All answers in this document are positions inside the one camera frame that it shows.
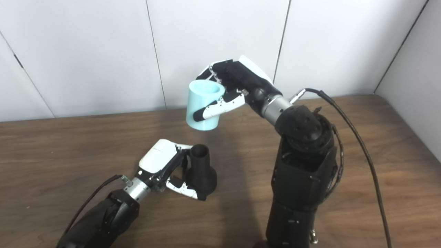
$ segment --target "blue cylinder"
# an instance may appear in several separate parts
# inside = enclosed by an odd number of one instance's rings
[[[211,80],[195,80],[188,86],[187,124],[197,130],[207,131],[217,127],[219,116],[196,122],[195,111],[202,109],[224,95],[225,88]]]

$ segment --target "cable connector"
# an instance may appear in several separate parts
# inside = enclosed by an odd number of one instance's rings
[[[127,185],[127,187],[131,187],[133,185],[132,180],[130,180],[127,176],[122,175],[121,180]]]

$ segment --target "white wall panel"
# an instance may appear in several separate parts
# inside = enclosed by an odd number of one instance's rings
[[[56,117],[165,107],[143,0],[0,0],[0,30]]]
[[[441,1],[431,0],[376,94],[441,161]]]
[[[373,93],[424,2],[292,0],[275,86]]]
[[[147,0],[168,108],[210,63],[246,55],[271,78],[288,1]]]
[[[0,121],[52,117],[49,108],[0,35]]]

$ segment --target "black tubular object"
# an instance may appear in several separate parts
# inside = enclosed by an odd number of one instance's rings
[[[191,168],[185,182],[202,194],[213,193],[217,186],[216,170],[210,166],[210,151],[206,145],[194,145],[190,150]]]

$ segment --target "table surface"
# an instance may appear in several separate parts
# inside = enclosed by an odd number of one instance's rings
[[[372,155],[393,246],[439,247],[440,163],[382,98],[336,102]],[[323,106],[345,148],[343,179],[317,212],[314,247],[386,247],[370,170],[351,130],[324,101],[301,103]],[[132,176],[158,139],[208,145],[218,187],[205,202],[151,193],[112,247],[251,248],[264,238],[280,138],[245,106],[208,132],[188,127],[184,109],[0,123],[0,246],[54,247],[91,192],[114,174]],[[122,187],[107,186],[86,210]]]

